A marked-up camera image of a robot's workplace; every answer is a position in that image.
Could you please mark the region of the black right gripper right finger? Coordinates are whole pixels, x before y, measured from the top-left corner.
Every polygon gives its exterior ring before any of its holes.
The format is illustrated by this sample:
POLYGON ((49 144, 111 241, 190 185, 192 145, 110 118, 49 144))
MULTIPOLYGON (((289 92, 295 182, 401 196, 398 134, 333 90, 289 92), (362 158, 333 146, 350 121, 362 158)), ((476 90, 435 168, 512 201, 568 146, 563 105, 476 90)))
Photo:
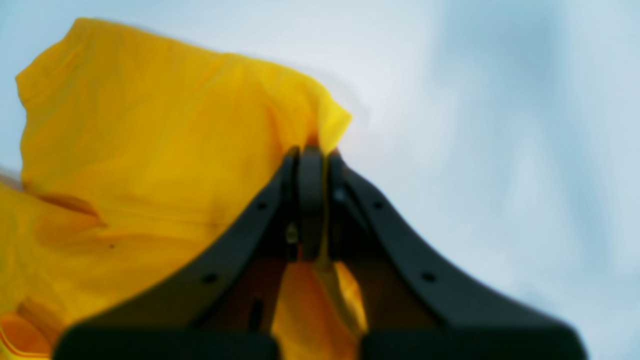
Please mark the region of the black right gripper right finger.
POLYGON ((513 300, 427 244, 377 187, 327 160, 329 255, 361 292, 361 360, 585 360, 565 322, 513 300))

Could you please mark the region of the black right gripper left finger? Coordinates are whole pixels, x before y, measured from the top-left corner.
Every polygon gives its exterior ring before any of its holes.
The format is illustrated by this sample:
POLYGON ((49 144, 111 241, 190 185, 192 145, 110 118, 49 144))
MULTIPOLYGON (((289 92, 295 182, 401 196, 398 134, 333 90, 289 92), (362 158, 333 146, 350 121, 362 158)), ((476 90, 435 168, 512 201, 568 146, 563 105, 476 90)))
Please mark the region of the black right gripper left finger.
POLYGON ((272 180, 201 255, 66 331, 55 360, 280 360, 271 335, 288 264, 322 248, 323 154, 289 150, 272 180))

